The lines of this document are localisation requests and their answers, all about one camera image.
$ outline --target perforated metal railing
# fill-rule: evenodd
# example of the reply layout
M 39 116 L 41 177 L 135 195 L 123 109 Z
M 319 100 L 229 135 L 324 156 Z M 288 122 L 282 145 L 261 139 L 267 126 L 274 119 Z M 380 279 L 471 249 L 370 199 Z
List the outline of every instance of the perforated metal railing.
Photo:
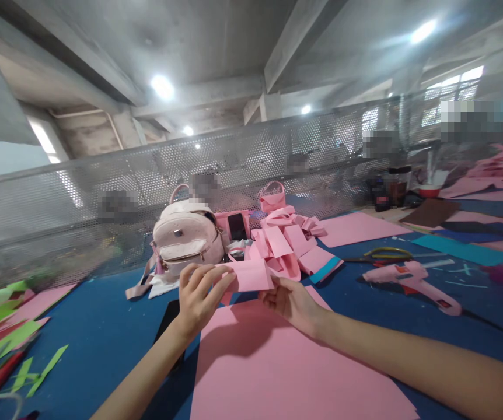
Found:
M 461 99 L 472 86 L 1 176 L 0 286 L 26 278 L 40 290 L 143 264 L 149 233 L 170 194 L 195 174 L 216 178 L 213 210 L 249 209 L 252 223 L 261 217 L 257 193 L 271 180 L 283 181 L 296 210 L 307 216 L 322 219 L 364 205 L 368 176 L 388 160 L 363 158 L 363 131 L 397 131 L 404 151 L 420 148 L 440 137 L 439 119 L 428 124 L 427 111 L 445 96 Z

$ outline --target blue tabletop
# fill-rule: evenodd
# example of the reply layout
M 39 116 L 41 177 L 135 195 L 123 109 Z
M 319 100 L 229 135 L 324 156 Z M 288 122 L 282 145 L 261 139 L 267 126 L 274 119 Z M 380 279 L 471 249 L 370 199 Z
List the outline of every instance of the blue tabletop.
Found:
M 420 236 L 412 233 L 328 251 L 341 258 L 357 257 L 382 246 L 400 247 L 414 254 L 433 252 L 411 243 Z M 341 267 L 316 287 L 334 311 L 346 316 L 444 341 L 503 361 L 503 332 L 489 324 L 503 328 L 503 286 L 491 282 L 476 264 L 454 260 L 455 265 L 429 270 L 427 281 L 477 317 L 451 317 L 421 295 L 406 296 L 357 282 L 360 275 L 373 269 L 367 264 Z M 127 301 L 125 290 L 137 283 L 142 270 L 85 282 L 50 312 L 51 320 L 29 351 L 29 356 L 34 357 L 30 371 L 41 372 L 59 347 L 65 344 L 69 347 L 35 395 L 26 399 L 22 415 L 39 410 L 41 420 L 88 418 L 144 356 L 153 344 L 167 303 L 177 299 L 178 293 L 174 290 L 152 300 L 144 297 L 136 302 Z M 234 296 L 232 302 L 256 296 L 243 293 Z M 189 419 L 198 339 L 189 346 L 181 367 L 156 394 L 145 419 Z M 397 384 L 422 419 L 463 418 L 418 391 Z M 25 396 L 28 390 L 29 387 L 24 387 L 19 393 Z M 14 402 L 1 401 L 0 419 L 10 418 L 14 407 Z

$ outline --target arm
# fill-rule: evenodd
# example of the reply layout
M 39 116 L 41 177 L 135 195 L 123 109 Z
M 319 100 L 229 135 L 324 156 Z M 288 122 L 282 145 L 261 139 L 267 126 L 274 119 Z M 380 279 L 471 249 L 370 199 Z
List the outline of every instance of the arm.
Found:
M 227 287 L 236 278 L 233 272 L 220 281 L 226 266 L 191 264 L 180 274 L 180 314 L 133 370 L 119 384 L 92 420 L 138 419 L 176 363 L 181 353 L 210 321 Z
M 388 330 L 328 311 L 306 289 L 274 279 L 269 308 L 303 333 L 385 372 L 473 419 L 503 418 L 503 363 L 443 342 Z

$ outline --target blue paper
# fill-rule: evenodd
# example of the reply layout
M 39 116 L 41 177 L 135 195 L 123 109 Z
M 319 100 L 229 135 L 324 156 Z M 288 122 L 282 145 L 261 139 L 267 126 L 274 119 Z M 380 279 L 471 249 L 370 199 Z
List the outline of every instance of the blue paper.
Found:
M 503 223 L 488 223 L 487 226 L 503 232 Z M 485 242 L 499 242 L 503 241 L 503 234 L 494 233 L 462 233 L 454 232 L 449 229 L 437 230 L 435 233 L 440 236 L 447 236 L 464 243 L 485 243 Z
M 341 259 L 337 257 L 333 257 L 329 260 L 329 262 L 324 265 L 320 271 L 310 276 L 312 283 L 319 283 L 331 270 L 335 268 L 337 264 L 339 264 L 339 261 L 341 261 Z
M 503 252 L 478 245 L 464 244 L 439 236 L 425 235 L 413 241 L 414 244 L 443 252 L 453 257 L 492 267 L 503 263 Z

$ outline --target black smartphone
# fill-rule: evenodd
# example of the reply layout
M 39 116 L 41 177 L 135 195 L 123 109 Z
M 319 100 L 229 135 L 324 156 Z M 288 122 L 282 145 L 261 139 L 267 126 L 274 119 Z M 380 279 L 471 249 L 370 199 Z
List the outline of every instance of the black smartphone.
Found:
M 158 328 L 158 332 L 156 333 L 156 338 L 154 339 L 154 342 L 158 341 L 160 336 L 164 334 L 168 326 L 170 326 L 170 323 L 178 316 L 180 313 L 180 300 L 172 300 L 170 303 L 168 303 L 168 306 L 166 307 L 166 313 L 164 314 L 164 318 L 162 318 L 162 322 L 160 323 L 160 327 Z M 178 366 L 180 366 L 183 363 L 183 358 L 186 355 L 186 351 L 184 350 L 183 353 L 181 354 L 180 358 L 174 363 L 174 366 L 170 370 L 170 373 L 177 369 Z
M 247 240 L 246 225 L 241 214 L 228 216 L 228 227 L 232 240 Z

